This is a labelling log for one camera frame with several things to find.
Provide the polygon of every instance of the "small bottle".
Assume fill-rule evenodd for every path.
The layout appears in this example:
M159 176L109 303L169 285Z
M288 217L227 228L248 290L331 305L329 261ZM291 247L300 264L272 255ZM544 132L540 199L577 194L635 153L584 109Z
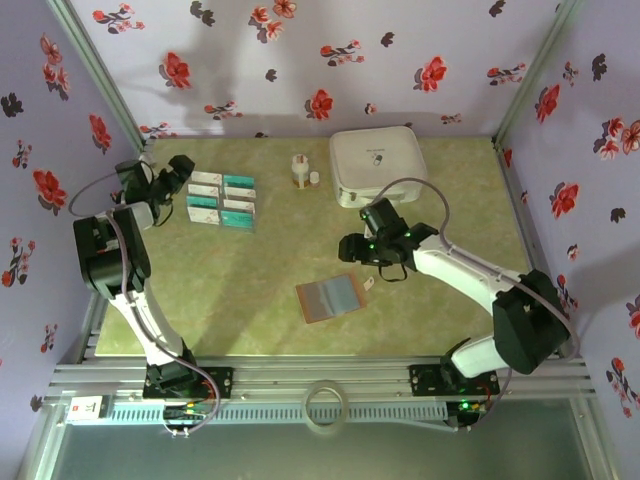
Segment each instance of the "small bottle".
M309 181L311 182L311 188L318 188L320 186L320 174L318 172L311 172L309 174Z
M291 159L293 184L299 189L309 186L309 159L303 155L294 155Z

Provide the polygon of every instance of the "green tabletop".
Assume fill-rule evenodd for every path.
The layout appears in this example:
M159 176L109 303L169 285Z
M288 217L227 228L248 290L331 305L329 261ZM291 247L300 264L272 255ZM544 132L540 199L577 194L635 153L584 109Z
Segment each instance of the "green tabletop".
M489 139L422 138L419 144L429 180L451 203L450 240L488 261L526 270ZM319 188L294 187L291 157L297 153L320 172ZM356 209L336 202L327 138L169 139L155 145L158 166L177 154L188 155L197 170L255 177L258 196L255 233L190 222L186 188L176 195L169 222L143 233L155 296L196 355L438 355L462 338L491 331L491 318L479 305L437 279L413 273L405 282L386 283L374 267L338 260L340 239L362 232L363 223ZM427 189L397 210L409 225L436 228L444 212ZM366 308L307 325L295 286L349 271L360 282L375 277ZM142 354L111 306L97 354Z

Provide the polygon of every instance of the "floral wallpaper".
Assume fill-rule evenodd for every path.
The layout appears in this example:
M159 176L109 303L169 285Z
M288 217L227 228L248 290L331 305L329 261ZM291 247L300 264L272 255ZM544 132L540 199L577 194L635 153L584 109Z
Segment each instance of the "floral wallpaper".
M587 2L502 145L625 479L640 472L639 15L634 0Z
M0 76L0 478L12 479L90 297L69 199L133 149L46 2L3 5L0 38L12 65ZM116 186L96 185L78 209L106 208Z
M165 125L227 137L406 124L417 135L493 135L558 4L70 3L143 136ZM541 119L555 94L543 95Z

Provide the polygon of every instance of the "white case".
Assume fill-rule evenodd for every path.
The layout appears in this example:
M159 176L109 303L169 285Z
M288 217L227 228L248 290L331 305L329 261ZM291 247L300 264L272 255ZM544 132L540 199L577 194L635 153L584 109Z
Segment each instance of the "white case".
M362 208L385 186L403 177L427 179L427 167L413 130L407 127L339 132L329 140L331 177L338 203ZM422 185L404 182L385 197L392 203L417 200Z

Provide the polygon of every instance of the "floor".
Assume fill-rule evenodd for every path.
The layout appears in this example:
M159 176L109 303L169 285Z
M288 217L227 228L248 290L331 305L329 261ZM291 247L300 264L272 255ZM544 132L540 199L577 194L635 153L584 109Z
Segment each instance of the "floor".
M421 138L429 180L452 207L448 237L506 268L526 270L526 260L488 138ZM290 159L304 153L320 172L317 190L295 190ZM161 228L143 233L152 265L151 284L172 326L196 355L439 355L469 336L492 330L490 316L437 279L412 274L386 283L374 267L337 258L342 236L362 232L357 210L335 201L327 138L169 139L154 155L163 165L186 154L196 169L256 178L256 233L191 223L185 192ZM409 225L440 226L443 208L423 191L398 208ZM307 325L295 286L353 272L375 277L367 307ZM109 307L98 355L140 355L123 317Z

